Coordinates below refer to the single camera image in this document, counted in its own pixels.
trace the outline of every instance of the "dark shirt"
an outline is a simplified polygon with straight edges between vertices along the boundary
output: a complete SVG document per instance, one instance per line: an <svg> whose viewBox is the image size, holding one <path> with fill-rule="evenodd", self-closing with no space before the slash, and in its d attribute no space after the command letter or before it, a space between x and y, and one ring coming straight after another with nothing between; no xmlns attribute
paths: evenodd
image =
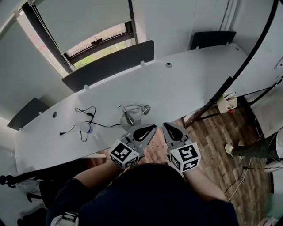
<svg viewBox="0 0 283 226"><path fill-rule="evenodd" d="M96 194L69 180L49 208L46 225L66 211L78 213L79 226L238 225L232 204L203 201L178 172L162 164L128 170Z"/></svg>

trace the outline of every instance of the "white table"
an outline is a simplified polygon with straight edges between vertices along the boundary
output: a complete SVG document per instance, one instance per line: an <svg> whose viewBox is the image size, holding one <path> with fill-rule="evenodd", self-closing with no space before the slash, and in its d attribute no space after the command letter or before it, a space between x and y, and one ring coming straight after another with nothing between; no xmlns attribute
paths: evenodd
<svg viewBox="0 0 283 226"><path fill-rule="evenodd" d="M125 131L120 127L96 126L97 137L80 140L78 121L90 117L74 110L97 108L94 122L113 125L122 116L120 104L148 104L151 111L143 123L160 127L197 110L208 102L229 76L233 76L246 59L236 44L215 46L174 54L145 66L118 73L82 90L49 108L35 118L15 139L18 173L56 166L109 148ZM241 90L234 83L232 91Z"/></svg>

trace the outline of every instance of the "person's arm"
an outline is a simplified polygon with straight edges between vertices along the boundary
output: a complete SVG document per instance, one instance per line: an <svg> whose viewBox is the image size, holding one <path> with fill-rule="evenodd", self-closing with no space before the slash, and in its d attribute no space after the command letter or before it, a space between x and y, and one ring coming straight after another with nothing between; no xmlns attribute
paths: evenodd
<svg viewBox="0 0 283 226"><path fill-rule="evenodd" d="M184 178L191 188L205 201L213 199L227 201L224 192L198 168L183 172Z"/></svg>
<svg viewBox="0 0 283 226"><path fill-rule="evenodd" d="M123 169L114 162L107 161L102 165L76 175L74 178L79 180L87 188L103 188L110 184L122 172Z"/></svg>

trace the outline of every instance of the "small round object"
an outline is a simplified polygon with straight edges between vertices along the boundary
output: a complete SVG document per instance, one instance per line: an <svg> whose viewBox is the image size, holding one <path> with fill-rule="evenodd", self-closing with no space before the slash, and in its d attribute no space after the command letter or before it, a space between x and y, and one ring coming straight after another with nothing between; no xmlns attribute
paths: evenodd
<svg viewBox="0 0 283 226"><path fill-rule="evenodd" d="M165 64L165 67L171 68L171 67L173 67L173 65L172 65L171 63L166 63L166 64Z"/></svg>

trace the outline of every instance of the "person's leg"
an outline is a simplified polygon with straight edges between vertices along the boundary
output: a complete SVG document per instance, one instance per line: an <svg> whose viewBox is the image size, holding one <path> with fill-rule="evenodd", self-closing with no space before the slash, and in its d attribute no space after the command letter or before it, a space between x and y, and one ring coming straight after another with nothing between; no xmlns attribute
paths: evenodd
<svg viewBox="0 0 283 226"><path fill-rule="evenodd" d="M231 154L232 156L279 159L276 153L276 136L277 134L272 134L270 137L257 141L251 145L235 147Z"/></svg>

